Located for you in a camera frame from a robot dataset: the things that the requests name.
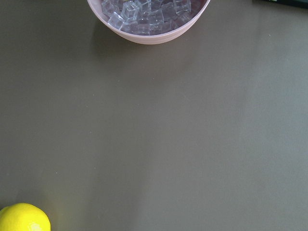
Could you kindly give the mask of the clear ice cubes pile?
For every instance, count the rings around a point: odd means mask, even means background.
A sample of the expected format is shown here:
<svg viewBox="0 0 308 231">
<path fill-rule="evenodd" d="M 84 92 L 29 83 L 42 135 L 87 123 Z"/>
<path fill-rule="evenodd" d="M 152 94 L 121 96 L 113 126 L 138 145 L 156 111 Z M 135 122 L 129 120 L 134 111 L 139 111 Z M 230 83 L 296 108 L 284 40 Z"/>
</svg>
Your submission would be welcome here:
<svg viewBox="0 0 308 231">
<path fill-rule="evenodd" d="M 173 31 L 192 20 L 200 0 L 102 0 L 102 13 L 123 32 L 153 36 Z"/>
</svg>

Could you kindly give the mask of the pink bowl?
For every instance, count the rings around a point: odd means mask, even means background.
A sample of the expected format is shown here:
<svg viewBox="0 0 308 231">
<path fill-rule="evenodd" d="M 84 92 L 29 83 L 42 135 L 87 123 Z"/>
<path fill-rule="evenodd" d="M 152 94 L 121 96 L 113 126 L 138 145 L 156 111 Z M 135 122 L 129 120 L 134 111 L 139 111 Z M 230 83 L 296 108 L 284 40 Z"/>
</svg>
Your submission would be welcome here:
<svg viewBox="0 0 308 231">
<path fill-rule="evenodd" d="M 114 28 L 113 26 L 108 24 L 107 17 L 103 14 L 102 8 L 101 8 L 101 1 L 100 0 L 87 0 L 88 5 L 90 6 L 91 10 L 95 14 L 95 16 L 111 31 L 119 35 L 120 37 L 129 40 L 134 43 L 138 44 L 144 44 L 144 45 L 156 45 L 156 44 L 162 44 L 166 43 L 169 41 L 172 41 L 181 35 L 183 35 L 186 31 L 188 31 L 200 18 L 202 13 L 205 11 L 207 6 L 210 3 L 210 0 L 202 0 L 201 1 L 201 9 L 200 11 L 193 17 L 189 22 L 186 24 L 182 25 L 181 27 L 172 30 L 170 32 L 164 33 L 164 34 L 159 34 L 159 35 L 135 35 L 135 34 L 130 34 L 124 31 L 121 31 L 119 29 Z"/>
</svg>

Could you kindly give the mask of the yellow lemon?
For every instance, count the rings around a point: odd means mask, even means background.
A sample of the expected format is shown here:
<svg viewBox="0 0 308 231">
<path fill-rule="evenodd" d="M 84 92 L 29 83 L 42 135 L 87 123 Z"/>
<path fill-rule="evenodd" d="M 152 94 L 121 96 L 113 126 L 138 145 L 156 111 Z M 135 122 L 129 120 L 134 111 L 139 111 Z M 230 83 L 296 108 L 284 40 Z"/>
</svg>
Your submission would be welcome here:
<svg viewBox="0 0 308 231">
<path fill-rule="evenodd" d="M 0 230 L 50 231 L 51 223 L 40 208 L 28 203 L 17 203 L 0 211 Z"/>
</svg>

